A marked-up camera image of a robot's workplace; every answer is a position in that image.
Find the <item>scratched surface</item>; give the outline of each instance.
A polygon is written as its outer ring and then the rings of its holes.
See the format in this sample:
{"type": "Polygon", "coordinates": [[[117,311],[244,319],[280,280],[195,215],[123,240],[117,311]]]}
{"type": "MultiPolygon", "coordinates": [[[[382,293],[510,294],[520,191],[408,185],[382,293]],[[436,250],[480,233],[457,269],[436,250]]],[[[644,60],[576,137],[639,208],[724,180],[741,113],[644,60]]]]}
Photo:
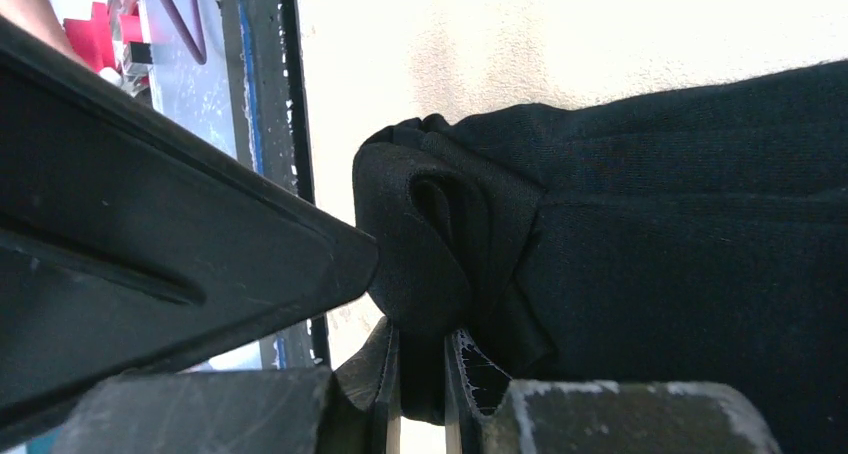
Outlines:
{"type": "Polygon", "coordinates": [[[329,369],[118,379],[77,406],[52,452],[312,453],[329,369]]]}
{"type": "MultiPolygon", "coordinates": [[[[230,85],[221,14],[215,0],[198,0],[207,61],[199,65],[177,35],[160,0],[143,0],[154,67],[150,73],[153,107],[194,135],[236,157],[230,85]]],[[[174,0],[197,38],[190,0],[174,0]]]]}

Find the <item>black fabric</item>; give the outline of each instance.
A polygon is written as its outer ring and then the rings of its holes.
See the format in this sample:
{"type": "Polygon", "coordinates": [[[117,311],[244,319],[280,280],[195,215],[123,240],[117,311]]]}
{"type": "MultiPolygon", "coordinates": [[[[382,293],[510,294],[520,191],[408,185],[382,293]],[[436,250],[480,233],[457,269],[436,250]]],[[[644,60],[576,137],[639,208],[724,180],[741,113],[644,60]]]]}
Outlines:
{"type": "MultiPolygon", "coordinates": [[[[388,127],[354,165],[371,296],[419,345],[467,325],[513,375],[726,383],[785,452],[845,452],[846,106],[840,62],[388,127]]],[[[420,373],[404,413],[439,422],[420,373]]]]}

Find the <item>blue strip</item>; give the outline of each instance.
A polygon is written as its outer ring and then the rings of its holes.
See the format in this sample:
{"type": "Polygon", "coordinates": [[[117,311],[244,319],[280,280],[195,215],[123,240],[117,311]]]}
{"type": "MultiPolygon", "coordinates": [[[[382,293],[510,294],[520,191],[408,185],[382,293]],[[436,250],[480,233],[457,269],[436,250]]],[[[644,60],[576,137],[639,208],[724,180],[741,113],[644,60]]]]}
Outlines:
{"type": "Polygon", "coordinates": [[[285,344],[283,343],[283,338],[280,337],[280,334],[277,334],[277,340],[275,342],[277,346],[277,361],[280,363],[280,369],[286,368],[286,349],[285,344]]]}
{"type": "Polygon", "coordinates": [[[253,147],[253,163],[256,166],[256,172],[259,175],[264,175],[265,169],[262,166],[262,133],[259,129],[259,109],[256,100],[256,83],[254,82],[253,70],[253,45],[251,44],[250,23],[247,20],[247,13],[244,10],[244,2],[239,1],[239,23],[241,24],[241,47],[244,52],[244,75],[245,84],[247,85],[247,109],[250,113],[250,130],[253,136],[250,142],[253,147]]]}

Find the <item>gray metal block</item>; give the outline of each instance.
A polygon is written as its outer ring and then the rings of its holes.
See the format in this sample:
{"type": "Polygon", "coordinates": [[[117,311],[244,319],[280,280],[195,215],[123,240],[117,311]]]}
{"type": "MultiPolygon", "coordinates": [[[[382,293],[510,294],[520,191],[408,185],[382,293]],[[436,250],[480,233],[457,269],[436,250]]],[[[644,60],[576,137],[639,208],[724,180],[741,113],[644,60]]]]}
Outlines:
{"type": "Polygon", "coordinates": [[[778,454],[757,409],[721,384],[512,381],[483,452],[778,454]]]}
{"type": "Polygon", "coordinates": [[[117,378],[79,403],[53,452],[363,452],[366,419],[327,368],[117,378]]]}

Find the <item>red plastic part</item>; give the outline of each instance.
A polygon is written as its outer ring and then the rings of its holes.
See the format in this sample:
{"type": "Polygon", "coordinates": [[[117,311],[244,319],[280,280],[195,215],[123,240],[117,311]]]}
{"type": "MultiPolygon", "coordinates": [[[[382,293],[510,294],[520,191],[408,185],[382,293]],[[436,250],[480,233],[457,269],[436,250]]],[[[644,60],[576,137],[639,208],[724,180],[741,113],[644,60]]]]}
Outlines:
{"type": "Polygon", "coordinates": [[[117,70],[106,4],[92,3],[90,20],[65,19],[64,26],[71,48],[94,72],[104,67],[117,70]]]}

